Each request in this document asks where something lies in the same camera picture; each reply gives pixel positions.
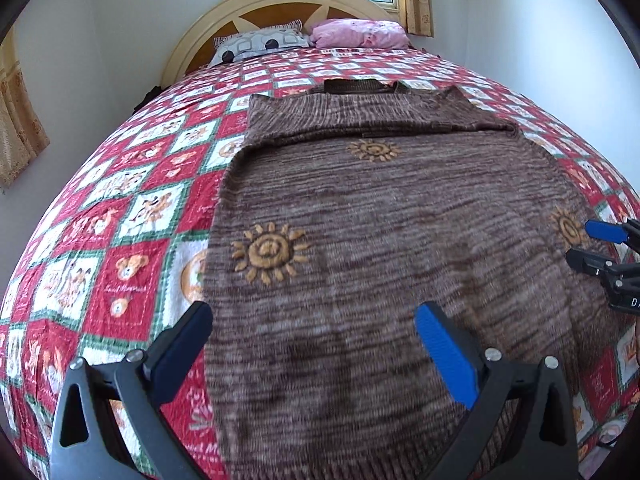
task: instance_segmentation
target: arched headboard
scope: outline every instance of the arched headboard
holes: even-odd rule
[[[326,18],[390,20],[370,0],[223,0],[185,33],[171,54],[162,86],[206,65],[215,53],[212,38],[302,20],[304,29]]]

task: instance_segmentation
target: metal screw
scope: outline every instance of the metal screw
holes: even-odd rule
[[[484,357],[487,361],[498,362],[502,359],[502,352],[497,348],[489,347],[484,351]]]
[[[71,368],[72,370],[78,370],[82,368],[83,364],[84,364],[84,359],[82,359],[81,357],[76,357],[73,361],[69,363],[69,368]]]
[[[556,359],[552,355],[548,355],[545,357],[545,366],[547,368],[551,368],[552,370],[555,370],[556,368],[558,368],[558,364],[559,364],[558,359]]]
[[[130,350],[127,352],[127,355],[124,358],[129,363],[137,363],[138,361],[142,361],[142,358],[145,356],[145,352],[140,348],[136,348],[135,350]]]

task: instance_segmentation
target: pink fabric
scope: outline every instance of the pink fabric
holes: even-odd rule
[[[318,48],[407,48],[409,38],[399,23],[332,19],[316,23],[310,40]]]

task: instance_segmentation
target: yellow sun applique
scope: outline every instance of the yellow sun applique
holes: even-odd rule
[[[352,142],[347,149],[360,160],[366,158],[370,162],[387,162],[400,153],[400,149],[391,142],[374,142],[373,140]]]
[[[278,231],[274,222],[266,228],[257,224],[252,230],[244,232],[242,241],[232,242],[234,252],[231,258],[240,260],[235,272],[244,272],[244,277],[253,283],[260,276],[261,282],[269,286],[273,280],[283,282],[286,274],[291,278],[297,275],[294,263],[305,264],[308,258],[301,254],[311,247],[302,240],[304,229],[290,229],[288,224]]]
[[[587,233],[575,215],[556,206],[550,218],[554,223],[554,229],[561,235],[566,249],[587,243]]]

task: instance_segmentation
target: red and white checkered bedspread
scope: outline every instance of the red and white checkered bedspread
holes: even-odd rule
[[[80,168],[40,221],[6,291],[0,391],[18,452],[40,478],[48,478],[52,414],[71,359],[97,364],[146,348],[201,298],[218,186],[242,143],[249,95],[281,97],[334,77],[423,89],[455,84],[477,106],[518,121],[603,220],[640,214],[629,184],[567,126],[523,95],[436,56],[300,49],[200,70],[130,118]],[[574,399],[582,455],[604,420],[638,402],[635,354],[630,331],[584,377]],[[114,408],[134,460],[152,472],[126,413]],[[202,355],[163,411],[204,471],[225,477]]]

